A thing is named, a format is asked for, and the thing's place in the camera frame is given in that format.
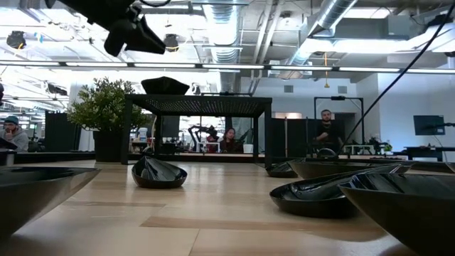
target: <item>gray hoodie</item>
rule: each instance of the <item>gray hoodie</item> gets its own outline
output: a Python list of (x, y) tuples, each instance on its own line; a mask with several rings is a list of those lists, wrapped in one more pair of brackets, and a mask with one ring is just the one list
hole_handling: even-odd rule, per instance
[(28, 135), (27, 133), (22, 130), (22, 128), (18, 127), (17, 131), (13, 133), (13, 139), (8, 140), (5, 137), (6, 131), (3, 129), (0, 131), (0, 138), (5, 139), (8, 142), (11, 142), (17, 146), (17, 152), (27, 152), (28, 150)]

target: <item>tv screen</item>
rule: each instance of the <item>tv screen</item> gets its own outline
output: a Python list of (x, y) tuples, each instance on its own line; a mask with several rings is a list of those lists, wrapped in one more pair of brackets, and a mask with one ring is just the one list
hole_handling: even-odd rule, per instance
[(444, 116), (415, 115), (414, 130), (417, 136), (445, 135)]

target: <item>wooden table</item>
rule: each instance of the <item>wooden table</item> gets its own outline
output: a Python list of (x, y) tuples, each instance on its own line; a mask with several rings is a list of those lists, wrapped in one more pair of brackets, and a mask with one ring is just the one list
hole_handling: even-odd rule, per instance
[(268, 193), (298, 178), (270, 178), (254, 164), (175, 164), (188, 172), (183, 188), (175, 190), (137, 188), (131, 166), (39, 164), (103, 170), (18, 231), (0, 255), (414, 255), (365, 216), (323, 220), (279, 211)]

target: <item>woman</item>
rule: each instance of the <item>woman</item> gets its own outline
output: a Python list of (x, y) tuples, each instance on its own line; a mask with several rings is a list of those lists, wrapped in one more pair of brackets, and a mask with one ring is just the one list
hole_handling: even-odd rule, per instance
[(234, 128), (226, 130), (220, 142), (220, 149), (222, 153), (243, 153), (243, 145), (235, 141)]

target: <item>man with beard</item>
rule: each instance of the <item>man with beard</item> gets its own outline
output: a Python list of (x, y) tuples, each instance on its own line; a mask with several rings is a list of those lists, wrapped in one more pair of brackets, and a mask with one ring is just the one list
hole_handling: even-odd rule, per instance
[(340, 129), (332, 124), (332, 112), (330, 110), (322, 110), (321, 123), (317, 126), (316, 140), (324, 145), (325, 148), (332, 149), (337, 152), (343, 144), (341, 141)]
[(0, 138), (17, 146), (17, 152), (27, 152), (28, 135), (19, 127), (19, 118), (9, 116), (4, 121), (4, 130), (0, 131)]

